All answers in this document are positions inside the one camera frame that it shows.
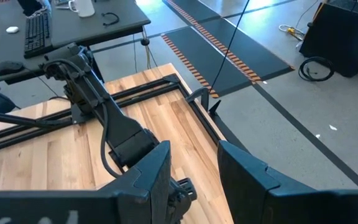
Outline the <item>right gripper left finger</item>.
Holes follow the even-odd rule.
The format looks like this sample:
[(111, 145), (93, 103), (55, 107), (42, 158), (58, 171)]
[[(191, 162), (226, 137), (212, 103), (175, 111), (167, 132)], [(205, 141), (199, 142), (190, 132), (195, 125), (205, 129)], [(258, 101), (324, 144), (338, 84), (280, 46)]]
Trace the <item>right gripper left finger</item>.
[(99, 224), (165, 224), (170, 142), (163, 141), (126, 173), (105, 185), (108, 203)]

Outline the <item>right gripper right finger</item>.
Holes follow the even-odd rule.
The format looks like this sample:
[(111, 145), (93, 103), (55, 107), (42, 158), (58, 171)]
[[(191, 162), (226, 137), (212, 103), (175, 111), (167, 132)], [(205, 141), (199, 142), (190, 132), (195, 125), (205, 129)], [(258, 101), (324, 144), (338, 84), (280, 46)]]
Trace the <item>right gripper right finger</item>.
[(219, 141), (218, 166), (235, 224), (312, 224), (315, 189), (227, 141)]

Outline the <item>black hazard-striped mat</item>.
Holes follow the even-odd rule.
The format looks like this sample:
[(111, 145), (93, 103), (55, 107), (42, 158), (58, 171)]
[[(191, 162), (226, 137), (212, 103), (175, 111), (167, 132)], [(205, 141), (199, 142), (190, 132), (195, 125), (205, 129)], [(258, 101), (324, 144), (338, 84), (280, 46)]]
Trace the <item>black hazard-striped mat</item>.
[(162, 34), (163, 40), (213, 98), (293, 71), (198, 0), (162, 1), (187, 24)]

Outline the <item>grey desk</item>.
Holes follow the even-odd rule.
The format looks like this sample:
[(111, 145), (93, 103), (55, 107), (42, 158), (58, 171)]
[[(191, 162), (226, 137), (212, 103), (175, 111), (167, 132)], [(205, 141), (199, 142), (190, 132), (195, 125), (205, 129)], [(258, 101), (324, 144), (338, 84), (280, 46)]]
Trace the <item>grey desk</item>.
[[(24, 58), (25, 16), (14, 3), (7, 3), (11, 8), (3, 14), (6, 18), (0, 25), (0, 63), (5, 61), (22, 62), (25, 69), (19, 73), (0, 76), (0, 82), (13, 84), (43, 75), (39, 65), (44, 57)], [(97, 0), (93, 3), (95, 15), (80, 18), (69, 10), (59, 10), (52, 6), (50, 13), (50, 30), (52, 45), (62, 47), (72, 42), (89, 47), (108, 40), (118, 39), (143, 31), (143, 26), (150, 24), (150, 19), (133, 0)], [(16, 26), (19, 31), (8, 34), (6, 29)]]

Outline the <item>black speaker box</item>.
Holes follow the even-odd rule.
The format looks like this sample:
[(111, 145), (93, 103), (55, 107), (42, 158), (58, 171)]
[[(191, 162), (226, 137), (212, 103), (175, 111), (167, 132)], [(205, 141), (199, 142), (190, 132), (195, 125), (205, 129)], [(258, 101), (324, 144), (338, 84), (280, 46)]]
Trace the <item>black speaker box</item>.
[(344, 77), (358, 74), (358, 1), (324, 0), (308, 23), (300, 53), (329, 60)]

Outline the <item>white mug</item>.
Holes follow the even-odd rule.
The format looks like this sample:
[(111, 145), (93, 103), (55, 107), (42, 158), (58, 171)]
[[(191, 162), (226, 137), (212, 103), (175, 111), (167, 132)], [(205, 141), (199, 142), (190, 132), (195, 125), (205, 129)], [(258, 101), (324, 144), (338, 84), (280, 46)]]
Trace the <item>white mug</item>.
[(68, 7), (79, 17), (90, 17), (95, 14), (92, 0), (69, 0)]

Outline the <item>black computer mouse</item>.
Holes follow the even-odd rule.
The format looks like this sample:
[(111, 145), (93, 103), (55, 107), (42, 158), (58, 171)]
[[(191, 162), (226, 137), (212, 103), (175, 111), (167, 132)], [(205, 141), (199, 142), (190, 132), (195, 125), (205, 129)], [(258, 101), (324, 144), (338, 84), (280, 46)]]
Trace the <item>black computer mouse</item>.
[(0, 76), (20, 72), (24, 69), (22, 62), (5, 61), (0, 63)]

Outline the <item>black keyboard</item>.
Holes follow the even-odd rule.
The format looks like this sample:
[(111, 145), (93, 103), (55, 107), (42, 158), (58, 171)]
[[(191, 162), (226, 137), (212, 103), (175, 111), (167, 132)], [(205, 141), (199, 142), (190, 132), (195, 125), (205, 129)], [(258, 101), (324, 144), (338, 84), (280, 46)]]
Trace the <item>black keyboard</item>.
[(49, 13), (26, 19), (24, 58), (32, 58), (53, 50)]

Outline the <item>black bag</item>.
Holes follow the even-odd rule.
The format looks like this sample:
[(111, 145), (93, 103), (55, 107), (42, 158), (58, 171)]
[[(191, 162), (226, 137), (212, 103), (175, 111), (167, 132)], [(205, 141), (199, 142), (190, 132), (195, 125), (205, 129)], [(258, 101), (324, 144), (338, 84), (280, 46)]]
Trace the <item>black bag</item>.
[(50, 0), (17, 0), (17, 2), (27, 18), (35, 17), (47, 10), (51, 10)]

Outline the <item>small black bracket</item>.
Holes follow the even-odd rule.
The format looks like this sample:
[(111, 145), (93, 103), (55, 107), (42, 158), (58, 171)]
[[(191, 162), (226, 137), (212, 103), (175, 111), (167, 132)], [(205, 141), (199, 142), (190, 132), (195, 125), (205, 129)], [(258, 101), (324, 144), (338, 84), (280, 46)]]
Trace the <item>small black bracket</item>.
[(209, 108), (209, 90), (206, 87), (199, 88), (195, 90), (192, 94), (187, 96), (185, 100), (190, 103), (192, 101), (195, 101), (196, 98), (201, 98), (201, 105), (202, 107), (208, 111)]

